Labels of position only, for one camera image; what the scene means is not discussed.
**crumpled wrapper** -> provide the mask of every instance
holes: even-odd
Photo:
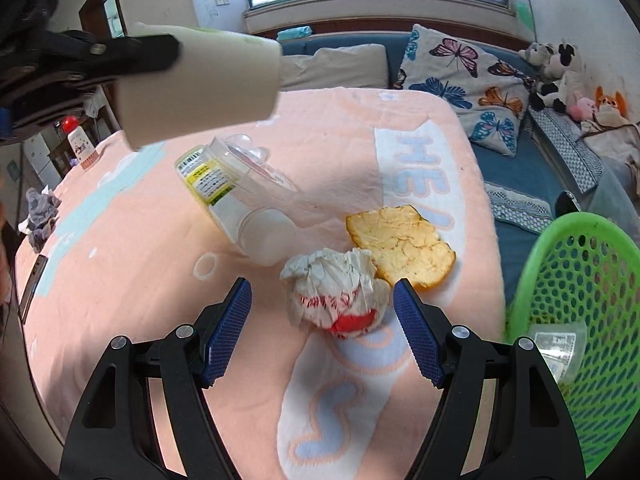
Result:
[[[315,325],[340,337],[357,337],[382,321],[391,288],[375,278],[371,252],[322,249],[290,259],[280,273],[287,285],[293,326]]]

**barcode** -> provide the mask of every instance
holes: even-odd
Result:
[[[178,172],[187,176],[191,173],[191,170],[200,163],[200,155],[202,154],[202,148],[199,148],[195,152],[191,153],[180,164],[178,164]]]

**butterfly pillow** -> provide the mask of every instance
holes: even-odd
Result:
[[[535,81],[476,45],[414,25],[394,84],[446,100],[472,142],[515,156]]]

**metal screw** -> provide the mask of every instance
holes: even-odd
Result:
[[[466,339],[467,337],[469,337],[469,333],[470,333],[469,329],[463,325],[456,325],[451,329],[451,332],[458,339]]]
[[[117,335],[111,340],[111,348],[113,348],[114,350],[119,350],[126,344],[127,344],[127,338],[124,337],[123,335]]]
[[[533,341],[528,337],[518,339],[518,346],[524,350],[533,350]]]
[[[100,54],[104,54],[104,51],[107,50],[107,46],[102,43],[94,43],[92,44],[89,52],[94,54],[94,56],[100,56]]]
[[[191,325],[182,325],[175,329],[175,335],[180,339],[187,339],[191,337],[193,334],[193,326]]]

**plastic jar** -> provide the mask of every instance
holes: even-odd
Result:
[[[248,136],[215,137],[175,163],[192,195],[253,262],[272,266],[290,257],[298,229],[280,209],[296,187],[266,163],[268,150]]]

